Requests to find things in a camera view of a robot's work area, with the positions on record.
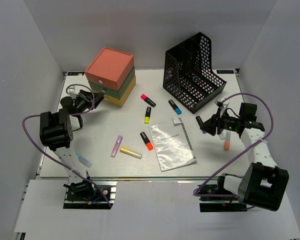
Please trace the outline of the pastel purple highlighter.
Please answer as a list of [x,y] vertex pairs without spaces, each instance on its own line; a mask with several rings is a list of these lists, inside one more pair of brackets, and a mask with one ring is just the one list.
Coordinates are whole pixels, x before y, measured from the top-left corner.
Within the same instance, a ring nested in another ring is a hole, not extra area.
[[117,152],[118,152],[118,150],[120,149],[120,145],[121,145],[121,143],[122,143],[122,140],[123,140],[123,137],[122,137],[121,135],[119,135],[119,136],[117,137],[117,139],[116,139],[116,142],[115,142],[115,144],[114,144],[114,146],[113,146],[113,149],[112,149],[112,151],[111,151],[111,154],[110,154],[110,156],[111,156],[112,158],[115,158],[115,157],[116,157]]

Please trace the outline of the pastel yellow highlighter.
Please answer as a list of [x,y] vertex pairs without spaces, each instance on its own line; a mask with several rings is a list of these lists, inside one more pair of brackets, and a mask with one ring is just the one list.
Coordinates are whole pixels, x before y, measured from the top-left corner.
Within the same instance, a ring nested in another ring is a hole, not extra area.
[[143,155],[141,153],[131,150],[127,147],[120,147],[119,151],[123,154],[129,155],[129,156],[137,158],[137,159],[142,159],[142,157],[143,157]]

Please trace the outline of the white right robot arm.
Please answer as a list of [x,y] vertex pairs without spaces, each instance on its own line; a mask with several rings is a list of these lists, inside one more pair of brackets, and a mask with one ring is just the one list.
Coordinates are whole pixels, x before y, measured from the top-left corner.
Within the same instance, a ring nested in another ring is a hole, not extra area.
[[239,203],[270,211],[280,208],[288,180],[287,170],[279,168],[266,143],[265,128],[257,122],[257,105],[242,103],[238,116],[227,113],[227,105],[218,104],[217,113],[203,121],[196,116],[200,129],[212,136],[226,130],[237,133],[246,148],[249,167],[243,176],[222,173],[216,185],[197,188],[202,201],[238,200]]

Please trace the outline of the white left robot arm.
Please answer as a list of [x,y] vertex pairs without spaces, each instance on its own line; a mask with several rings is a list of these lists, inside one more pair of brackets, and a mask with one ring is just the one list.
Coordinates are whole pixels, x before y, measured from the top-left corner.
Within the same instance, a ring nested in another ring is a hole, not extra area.
[[80,90],[72,96],[61,99],[61,108],[57,112],[43,112],[40,114],[39,137],[41,143],[48,147],[62,163],[67,172],[69,183],[78,185],[87,177],[86,168],[79,161],[71,142],[74,131],[83,128],[81,114],[86,110],[93,110],[104,99],[103,93],[93,93]]

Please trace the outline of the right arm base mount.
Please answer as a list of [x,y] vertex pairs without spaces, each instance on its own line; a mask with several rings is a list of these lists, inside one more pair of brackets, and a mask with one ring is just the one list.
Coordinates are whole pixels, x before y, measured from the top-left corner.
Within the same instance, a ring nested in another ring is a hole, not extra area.
[[[200,191],[200,195],[230,195],[226,190],[217,191],[216,184],[208,184]],[[240,203],[237,197],[202,196],[199,198],[201,213],[234,213],[247,212],[246,204]]]

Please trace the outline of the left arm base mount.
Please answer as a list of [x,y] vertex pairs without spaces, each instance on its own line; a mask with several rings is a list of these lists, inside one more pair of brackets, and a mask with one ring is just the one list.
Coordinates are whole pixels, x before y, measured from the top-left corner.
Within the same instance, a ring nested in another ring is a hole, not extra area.
[[110,210],[114,204],[116,187],[114,185],[100,185],[97,189],[90,183],[64,184],[66,193],[63,209],[68,210]]

